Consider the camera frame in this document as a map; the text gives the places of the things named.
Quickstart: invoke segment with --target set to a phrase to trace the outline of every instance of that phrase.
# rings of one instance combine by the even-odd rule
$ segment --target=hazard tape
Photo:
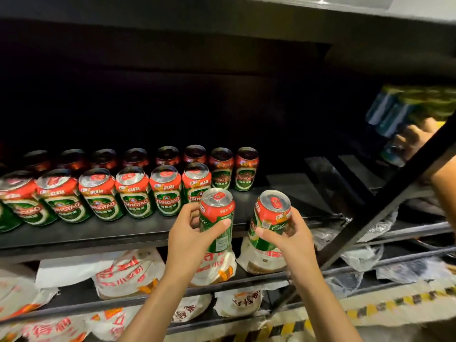
[[[346,310],[347,316],[353,321],[363,317],[373,316],[379,312],[386,310],[394,310],[397,307],[404,305],[419,305],[423,302],[431,302],[436,299],[448,296],[456,296],[456,286],[445,288],[444,290],[433,290],[427,293],[416,294],[411,296],[403,296],[398,299],[389,300],[379,304],[369,304],[362,308],[354,310]],[[206,342],[254,342],[267,341],[274,336],[287,336],[293,333],[301,332],[304,329],[312,331],[310,320],[297,321],[292,323],[280,324],[271,326],[266,324],[260,330],[242,332],[235,335],[228,335]]]

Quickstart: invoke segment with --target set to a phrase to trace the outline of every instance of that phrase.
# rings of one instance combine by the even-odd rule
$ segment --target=blurred hand
[[[438,129],[437,121],[433,118],[427,118],[419,127],[416,125],[407,126],[401,134],[396,135],[394,145],[404,149],[402,156],[405,161],[408,161]]]
[[[195,275],[211,243],[231,224],[230,219],[224,219],[200,233],[198,208],[198,203],[185,204],[168,237],[165,275],[179,278],[186,284]]]
[[[305,287],[315,275],[321,275],[321,272],[316,262],[312,233],[294,207],[291,208],[291,220],[294,224],[292,236],[285,233],[278,235],[272,230],[260,227],[256,228],[255,233],[282,251],[294,283]]]

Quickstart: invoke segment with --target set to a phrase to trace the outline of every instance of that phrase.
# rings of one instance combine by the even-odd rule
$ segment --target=person
[[[278,235],[257,228],[257,235],[282,251],[319,342],[362,342],[318,267],[312,234],[300,213],[291,208],[293,235]],[[230,220],[222,220],[200,233],[198,203],[185,204],[168,238],[165,273],[119,342],[162,341],[185,289],[214,239],[227,230]]]
[[[403,150],[402,157],[408,161],[439,130],[433,118],[427,118],[420,125],[409,125],[396,135],[394,144]],[[448,223],[456,231],[456,157],[453,157],[434,173],[425,173],[429,180]]]

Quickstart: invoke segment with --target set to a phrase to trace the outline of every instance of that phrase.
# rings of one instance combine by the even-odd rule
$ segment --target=person's left hand
[[[168,237],[168,259],[165,275],[179,278],[187,285],[198,270],[211,243],[231,225],[224,219],[210,229],[200,233],[199,204],[189,203],[182,207]]]

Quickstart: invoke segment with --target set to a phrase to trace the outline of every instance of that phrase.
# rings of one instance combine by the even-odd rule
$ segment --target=forearm
[[[318,342],[362,342],[361,337],[318,271],[296,288]]]
[[[177,276],[165,273],[118,341],[162,341],[186,285]]]
[[[431,183],[448,223],[456,231],[456,158],[436,172],[431,177]]]

